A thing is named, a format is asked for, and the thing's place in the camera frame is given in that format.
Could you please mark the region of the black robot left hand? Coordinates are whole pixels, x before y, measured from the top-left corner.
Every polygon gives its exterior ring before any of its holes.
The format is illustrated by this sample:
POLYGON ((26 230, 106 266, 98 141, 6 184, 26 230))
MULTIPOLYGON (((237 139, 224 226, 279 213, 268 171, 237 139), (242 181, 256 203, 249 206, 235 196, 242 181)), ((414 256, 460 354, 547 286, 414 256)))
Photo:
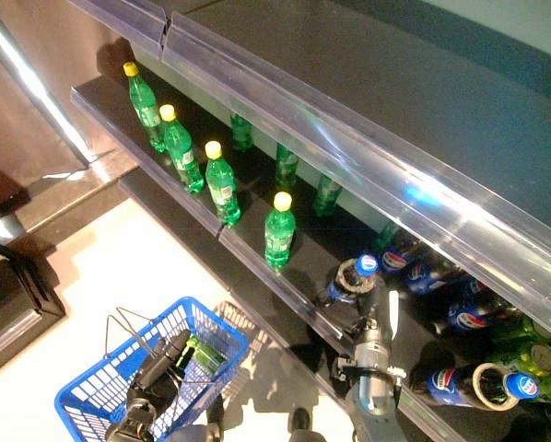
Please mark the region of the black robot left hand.
POLYGON ((157 340, 153 355, 146 357, 127 392, 127 407, 146 405, 160 415, 178 396, 184 369, 192 354, 186 355, 189 330, 157 340))

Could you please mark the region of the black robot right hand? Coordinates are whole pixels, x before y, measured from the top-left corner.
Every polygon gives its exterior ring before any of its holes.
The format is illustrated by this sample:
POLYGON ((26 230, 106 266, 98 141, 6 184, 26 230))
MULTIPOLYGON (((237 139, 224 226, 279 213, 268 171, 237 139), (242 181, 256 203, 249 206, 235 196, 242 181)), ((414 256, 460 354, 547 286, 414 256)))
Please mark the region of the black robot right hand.
POLYGON ((348 295, 331 282, 319 295, 319 302, 327 318, 352 337, 376 325, 382 341, 390 343, 393 338, 390 291, 379 275, 374 277, 373 283, 367 293, 348 295))

